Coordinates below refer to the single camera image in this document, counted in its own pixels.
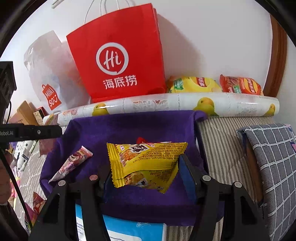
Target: white circle logo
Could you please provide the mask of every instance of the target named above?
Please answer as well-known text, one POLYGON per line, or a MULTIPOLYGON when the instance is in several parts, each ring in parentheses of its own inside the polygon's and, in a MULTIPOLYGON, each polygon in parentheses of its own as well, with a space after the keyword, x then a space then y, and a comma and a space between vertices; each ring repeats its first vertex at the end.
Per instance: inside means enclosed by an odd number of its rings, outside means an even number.
POLYGON ((121 44, 114 43, 114 42, 106 43, 103 46, 101 46, 98 52, 96 53, 96 63, 100 68, 100 70, 103 71, 105 74, 119 75, 123 73, 128 66, 128 52, 121 44), (117 51, 114 50, 114 48, 118 49, 121 53, 117 53, 117 51), (103 51, 105 53, 104 58, 100 57, 103 51), (119 71, 111 71, 110 68, 114 68, 116 66, 122 66, 122 67, 119 71))

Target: brown wooden frame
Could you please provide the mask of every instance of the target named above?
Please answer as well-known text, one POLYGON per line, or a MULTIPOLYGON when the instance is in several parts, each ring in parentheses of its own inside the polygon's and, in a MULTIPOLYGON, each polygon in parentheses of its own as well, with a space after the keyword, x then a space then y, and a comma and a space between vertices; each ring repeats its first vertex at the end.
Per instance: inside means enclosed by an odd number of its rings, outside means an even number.
POLYGON ((271 58, 263 93, 265 96, 276 97, 286 66, 287 34, 272 15, 270 15, 270 20, 272 26, 271 58))

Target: yellow snack package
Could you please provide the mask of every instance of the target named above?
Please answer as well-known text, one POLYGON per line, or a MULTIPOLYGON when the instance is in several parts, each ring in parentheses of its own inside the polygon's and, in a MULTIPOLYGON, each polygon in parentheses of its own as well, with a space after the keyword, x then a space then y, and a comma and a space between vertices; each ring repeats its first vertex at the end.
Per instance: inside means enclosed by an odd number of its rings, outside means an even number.
POLYGON ((172 76, 167 81, 167 86, 169 93, 222 92, 215 80, 203 77, 172 76))
POLYGON ((179 155, 186 147, 186 142, 107 143, 114 186, 134 185, 166 192, 178 172, 179 155))

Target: silver bolt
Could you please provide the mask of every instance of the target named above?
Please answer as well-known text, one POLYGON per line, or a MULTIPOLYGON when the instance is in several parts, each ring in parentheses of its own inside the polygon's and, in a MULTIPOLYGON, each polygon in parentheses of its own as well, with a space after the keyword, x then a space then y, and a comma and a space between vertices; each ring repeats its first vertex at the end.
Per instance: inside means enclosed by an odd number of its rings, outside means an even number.
POLYGON ((63 186, 63 185, 65 185, 65 184, 66 184, 66 181, 65 180, 60 180, 59 183, 58 183, 58 185, 60 187, 63 186))
POLYGON ((202 177, 202 179, 204 180, 204 181, 210 181, 211 180, 211 177, 210 176, 208 176, 208 175, 204 175, 203 177, 202 177))
POLYGON ((91 176, 89 177, 89 179, 90 179, 91 181, 95 181, 95 180, 98 179, 98 176, 97 176, 97 175, 91 175, 91 176))
POLYGON ((237 188, 241 188, 242 187, 242 184, 240 182, 235 182, 234 185, 237 187, 237 188))

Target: person's hand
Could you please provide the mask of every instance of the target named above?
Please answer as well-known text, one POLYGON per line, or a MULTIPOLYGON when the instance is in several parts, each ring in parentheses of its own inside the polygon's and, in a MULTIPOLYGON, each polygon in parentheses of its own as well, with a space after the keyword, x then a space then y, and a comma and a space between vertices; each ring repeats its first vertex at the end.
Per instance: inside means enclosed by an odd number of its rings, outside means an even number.
MULTIPOLYGON (((12 155, 6 152, 5 158, 10 165, 12 162, 12 155)), ((2 160, 0 160, 0 204, 5 204, 11 196, 11 185, 10 177, 3 165, 2 160)))

